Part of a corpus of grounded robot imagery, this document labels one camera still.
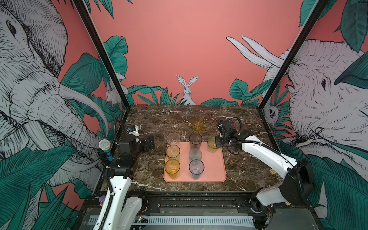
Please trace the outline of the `green short glass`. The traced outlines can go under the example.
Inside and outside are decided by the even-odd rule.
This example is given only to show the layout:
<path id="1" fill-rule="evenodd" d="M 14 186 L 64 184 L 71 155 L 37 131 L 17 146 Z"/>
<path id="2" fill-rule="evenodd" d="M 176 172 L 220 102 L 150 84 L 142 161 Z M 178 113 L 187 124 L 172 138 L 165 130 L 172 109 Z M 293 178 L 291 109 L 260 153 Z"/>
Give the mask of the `green short glass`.
<path id="1" fill-rule="evenodd" d="M 218 150 L 218 147 L 216 146 L 216 137 L 211 136 L 208 138 L 207 141 L 208 144 L 208 151 L 211 153 L 215 153 Z"/>

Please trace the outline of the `yellow short glass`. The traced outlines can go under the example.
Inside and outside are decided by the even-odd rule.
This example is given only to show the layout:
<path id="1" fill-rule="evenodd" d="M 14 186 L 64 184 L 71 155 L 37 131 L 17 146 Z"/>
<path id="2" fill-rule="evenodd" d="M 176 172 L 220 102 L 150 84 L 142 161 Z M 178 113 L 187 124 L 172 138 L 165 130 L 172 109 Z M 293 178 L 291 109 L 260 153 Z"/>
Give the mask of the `yellow short glass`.
<path id="1" fill-rule="evenodd" d="M 193 125 L 193 131 L 199 133 L 203 129 L 204 120 L 198 117 L 194 118 L 192 120 L 192 125 Z"/>

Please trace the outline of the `dark brown glass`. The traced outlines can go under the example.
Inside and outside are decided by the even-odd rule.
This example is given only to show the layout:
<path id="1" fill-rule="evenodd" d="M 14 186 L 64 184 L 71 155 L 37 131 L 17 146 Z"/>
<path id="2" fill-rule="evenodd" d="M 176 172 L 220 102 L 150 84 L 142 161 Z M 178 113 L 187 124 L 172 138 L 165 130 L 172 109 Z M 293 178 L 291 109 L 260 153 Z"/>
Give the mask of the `dark brown glass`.
<path id="1" fill-rule="evenodd" d="M 193 133 L 189 137 L 190 149 L 200 149 L 203 137 L 199 133 Z"/>

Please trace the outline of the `teal wine glass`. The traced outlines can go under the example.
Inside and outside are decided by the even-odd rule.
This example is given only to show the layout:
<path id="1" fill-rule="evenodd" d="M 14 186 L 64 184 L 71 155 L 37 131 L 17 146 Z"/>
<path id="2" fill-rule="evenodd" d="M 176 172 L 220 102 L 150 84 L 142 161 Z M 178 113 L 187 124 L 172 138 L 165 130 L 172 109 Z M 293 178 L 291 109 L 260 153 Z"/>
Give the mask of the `teal wine glass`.
<path id="1" fill-rule="evenodd" d="M 190 161 L 194 161 L 194 160 L 200 160 L 202 159 L 203 153 L 200 149 L 191 149 L 189 151 L 189 160 Z"/>

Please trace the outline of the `pink square tray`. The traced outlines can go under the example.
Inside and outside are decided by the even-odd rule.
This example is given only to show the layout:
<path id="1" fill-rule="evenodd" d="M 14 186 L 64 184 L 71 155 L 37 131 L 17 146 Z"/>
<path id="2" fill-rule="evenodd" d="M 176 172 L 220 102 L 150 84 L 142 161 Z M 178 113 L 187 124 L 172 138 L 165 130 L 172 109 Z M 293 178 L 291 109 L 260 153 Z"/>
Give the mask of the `pink square tray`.
<path id="1" fill-rule="evenodd" d="M 194 179 L 189 170 L 190 143 L 181 142 L 179 144 L 180 170 L 175 178 L 171 178 L 167 172 L 164 172 L 163 178 L 169 183 L 222 183 L 226 181 L 225 164 L 222 149 L 216 149 L 215 152 L 208 148 L 207 143 L 202 143 L 200 150 L 202 152 L 201 161 L 204 163 L 204 172 L 199 178 Z"/>

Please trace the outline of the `light green tall glass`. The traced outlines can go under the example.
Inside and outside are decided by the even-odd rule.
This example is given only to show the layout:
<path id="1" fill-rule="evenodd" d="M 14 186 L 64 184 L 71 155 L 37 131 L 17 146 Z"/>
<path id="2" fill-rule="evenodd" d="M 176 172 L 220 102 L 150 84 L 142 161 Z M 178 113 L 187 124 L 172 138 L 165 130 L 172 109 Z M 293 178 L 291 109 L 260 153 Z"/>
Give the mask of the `light green tall glass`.
<path id="1" fill-rule="evenodd" d="M 169 160 L 178 160 L 180 157 L 180 147 L 178 145 L 169 145 L 166 148 L 166 158 Z"/>

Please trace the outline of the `clear glass tumbler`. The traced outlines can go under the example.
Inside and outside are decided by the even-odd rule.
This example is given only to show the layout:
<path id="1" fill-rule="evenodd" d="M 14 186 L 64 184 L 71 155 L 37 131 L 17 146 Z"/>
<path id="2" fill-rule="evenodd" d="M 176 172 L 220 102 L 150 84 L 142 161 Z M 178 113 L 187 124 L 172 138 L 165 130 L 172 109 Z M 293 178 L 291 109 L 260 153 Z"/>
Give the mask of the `clear glass tumbler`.
<path id="1" fill-rule="evenodd" d="M 181 142 L 181 137 L 178 133 L 170 133 L 166 137 L 168 145 L 179 145 Z"/>

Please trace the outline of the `grey tall glass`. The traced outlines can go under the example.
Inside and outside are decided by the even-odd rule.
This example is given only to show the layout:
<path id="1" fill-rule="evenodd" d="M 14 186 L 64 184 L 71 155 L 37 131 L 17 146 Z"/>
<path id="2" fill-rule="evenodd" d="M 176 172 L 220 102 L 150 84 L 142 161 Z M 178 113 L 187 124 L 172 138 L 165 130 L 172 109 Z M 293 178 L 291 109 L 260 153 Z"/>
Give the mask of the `grey tall glass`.
<path id="1" fill-rule="evenodd" d="M 204 172 L 205 166 L 201 160 L 195 159 L 192 160 L 189 164 L 189 171 L 194 180 L 197 180 L 201 174 Z"/>

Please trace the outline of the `amber tall glass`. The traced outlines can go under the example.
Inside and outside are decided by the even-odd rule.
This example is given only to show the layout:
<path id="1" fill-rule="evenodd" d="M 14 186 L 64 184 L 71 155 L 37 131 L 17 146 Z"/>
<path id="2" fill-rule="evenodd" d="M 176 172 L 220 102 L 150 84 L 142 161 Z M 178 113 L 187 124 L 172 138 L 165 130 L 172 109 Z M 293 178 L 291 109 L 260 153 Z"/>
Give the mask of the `amber tall glass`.
<path id="1" fill-rule="evenodd" d="M 172 179 L 175 179 L 178 176 L 180 168 L 181 165 L 176 159 L 170 159 L 165 163 L 165 171 Z"/>

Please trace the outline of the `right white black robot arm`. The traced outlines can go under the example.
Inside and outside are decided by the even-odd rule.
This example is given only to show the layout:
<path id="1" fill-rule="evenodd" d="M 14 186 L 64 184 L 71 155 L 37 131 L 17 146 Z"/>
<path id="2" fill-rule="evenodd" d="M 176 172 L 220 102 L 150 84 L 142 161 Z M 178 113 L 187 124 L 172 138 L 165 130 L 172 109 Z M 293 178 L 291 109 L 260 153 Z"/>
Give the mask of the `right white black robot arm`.
<path id="1" fill-rule="evenodd" d="M 312 165 L 307 160 L 298 161 L 262 142 L 238 121 L 237 130 L 230 120 L 217 122 L 219 135 L 215 137 L 217 148 L 235 147 L 255 156 L 276 172 L 282 183 L 262 188 L 253 193 L 249 206 L 254 213 L 261 213 L 271 205 L 288 202 L 303 203 L 314 190 Z"/>

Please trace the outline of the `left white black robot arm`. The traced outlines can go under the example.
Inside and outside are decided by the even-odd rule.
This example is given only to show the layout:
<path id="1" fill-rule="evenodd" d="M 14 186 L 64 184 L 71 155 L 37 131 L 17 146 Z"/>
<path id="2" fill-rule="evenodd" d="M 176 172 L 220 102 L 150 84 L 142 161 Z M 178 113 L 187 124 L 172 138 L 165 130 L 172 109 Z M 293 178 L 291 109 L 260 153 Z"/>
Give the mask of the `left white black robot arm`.
<path id="1" fill-rule="evenodd" d="M 108 191 L 94 226 L 95 230 L 129 230 L 142 209 L 141 197 L 127 197 L 136 163 L 134 153 L 138 153 L 141 147 L 139 133 L 133 131 L 124 135 L 118 146 L 120 153 L 114 158 L 107 140 L 99 143 L 109 162 L 104 173 Z"/>

